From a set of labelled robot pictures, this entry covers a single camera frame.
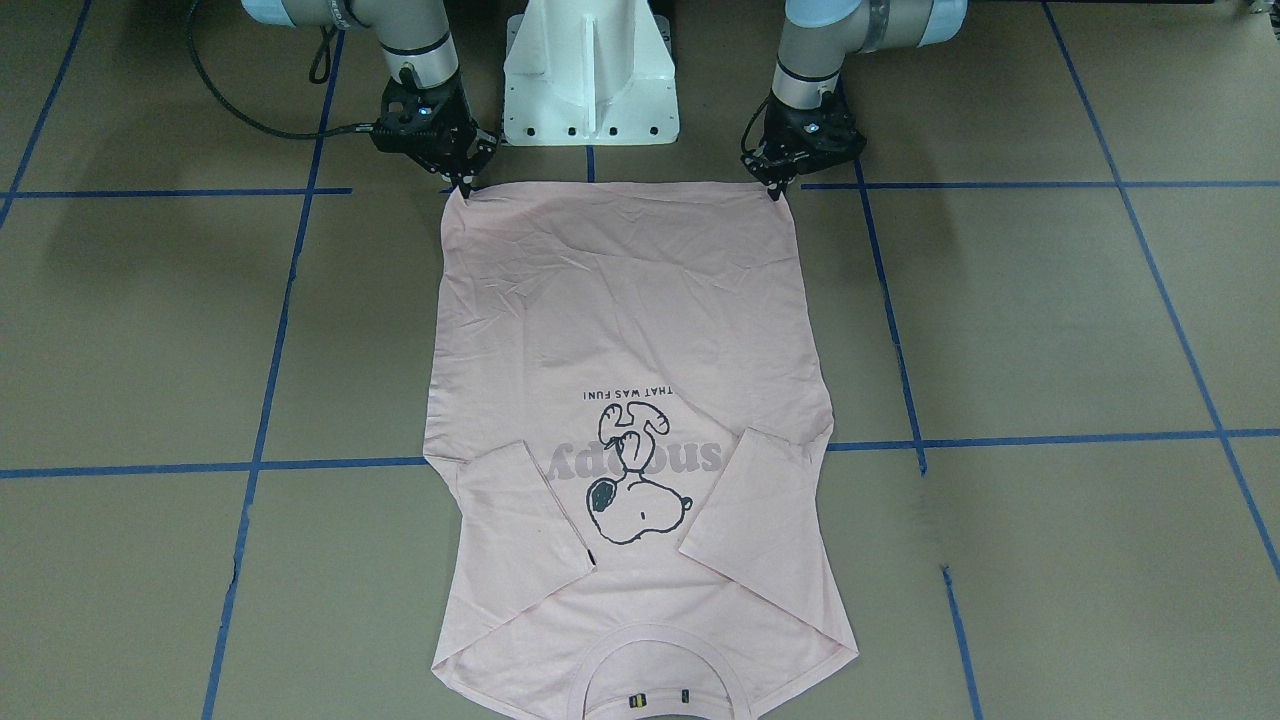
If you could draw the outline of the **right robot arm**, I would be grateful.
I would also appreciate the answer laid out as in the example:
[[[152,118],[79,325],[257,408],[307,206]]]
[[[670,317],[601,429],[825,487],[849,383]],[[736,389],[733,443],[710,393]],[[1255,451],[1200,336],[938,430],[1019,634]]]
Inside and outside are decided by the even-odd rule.
[[[378,118],[360,131],[379,151],[404,155],[470,196],[498,141],[471,113],[442,1],[244,1],[242,8],[269,26],[371,31],[389,79]]]

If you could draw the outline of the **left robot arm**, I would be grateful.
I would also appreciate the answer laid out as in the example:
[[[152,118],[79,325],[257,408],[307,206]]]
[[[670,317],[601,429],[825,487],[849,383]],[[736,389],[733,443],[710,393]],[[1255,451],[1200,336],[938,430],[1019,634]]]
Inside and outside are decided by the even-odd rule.
[[[924,47],[951,40],[966,1],[787,1],[771,92],[740,141],[741,163],[774,201],[800,176],[858,159],[867,146],[842,96],[852,54]]]

